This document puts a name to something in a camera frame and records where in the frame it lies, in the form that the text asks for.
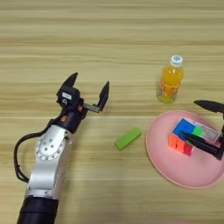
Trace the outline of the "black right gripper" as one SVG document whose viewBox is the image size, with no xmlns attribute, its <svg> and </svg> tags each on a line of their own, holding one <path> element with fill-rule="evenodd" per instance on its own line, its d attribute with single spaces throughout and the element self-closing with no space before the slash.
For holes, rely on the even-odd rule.
<svg viewBox="0 0 224 224">
<path fill-rule="evenodd" d="M 203 109 L 212 111 L 214 113 L 224 113 L 224 104 L 216 101 L 197 100 L 195 104 Z M 216 159 L 221 160 L 224 155 L 224 124 L 221 130 L 220 147 L 216 147 L 210 143 L 207 143 L 203 138 L 195 136 L 194 134 L 183 132 L 182 135 L 187 141 L 189 141 L 196 148 L 213 155 Z"/>
</svg>

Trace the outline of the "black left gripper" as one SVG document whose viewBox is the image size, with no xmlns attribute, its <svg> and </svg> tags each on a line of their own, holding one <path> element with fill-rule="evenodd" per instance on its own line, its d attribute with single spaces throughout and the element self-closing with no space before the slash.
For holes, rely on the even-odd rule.
<svg viewBox="0 0 224 224">
<path fill-rule="evenodd" d="M 71 74 L 64 82 L 64 86 L 73 87 L 74 83 L 76 81 L 78 74 L 73 73 Z M 49 122 L 49 125 L 56 125 L 59 126 L 70 133 L 75 133 L 78 129 L 81 121 L 86 117 L 87 112 L 93 111 L 95 113 L 99 113 L 100 111 L 103 111 L 107 100 L 109 98 L 109 82 L 107 82 L 103 89 L 101 90 L 101 93 L 99 95 L 99 102 L 97 105 L 90 105 L 85 103 L 84 101 L 79 101 L 76 104 L 65 104 L 64 102 L 61 102 L 59 105 L 61 106 L 61 113 L 59 116 L 55 119 L 52 119 Z"/>
</svg>

